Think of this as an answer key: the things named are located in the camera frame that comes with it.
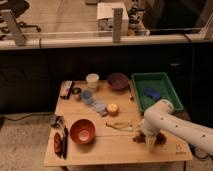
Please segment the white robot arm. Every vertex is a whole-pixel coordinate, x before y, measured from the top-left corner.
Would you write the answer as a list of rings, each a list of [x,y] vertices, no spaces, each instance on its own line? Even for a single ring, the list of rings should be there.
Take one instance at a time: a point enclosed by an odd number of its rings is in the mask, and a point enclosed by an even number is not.
[[[173,112],[173,104],[166,99],[155,102],[145,110],[140,129],[145,134],[146,144],[150,146],[149,138],[164,130],[213,156],[213,128],[179,119]]]

